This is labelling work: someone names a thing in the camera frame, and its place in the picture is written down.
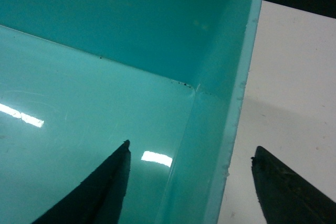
black pointed object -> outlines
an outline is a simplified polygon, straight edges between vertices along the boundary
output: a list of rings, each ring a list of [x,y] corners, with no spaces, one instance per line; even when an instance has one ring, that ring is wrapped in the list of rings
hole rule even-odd
[[[261,146],[252,158],[258,199],[268,224],[336,223],[336,204]]]
[[[126,140],[83,182],[32,224],[118,223],[130,172]]]

white table surface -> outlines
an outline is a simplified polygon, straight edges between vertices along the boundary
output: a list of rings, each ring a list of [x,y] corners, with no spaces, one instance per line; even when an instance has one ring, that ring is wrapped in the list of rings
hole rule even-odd
[[[336,201],[336,19],[262,2],[218,224],[266,223],[258,145]]]

plastic bin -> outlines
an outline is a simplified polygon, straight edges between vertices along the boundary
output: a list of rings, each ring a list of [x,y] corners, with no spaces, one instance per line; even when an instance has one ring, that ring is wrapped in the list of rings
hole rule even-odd
[[[124,140],[119,223],[216,223],[261,0],[0,0],[0,223]]]

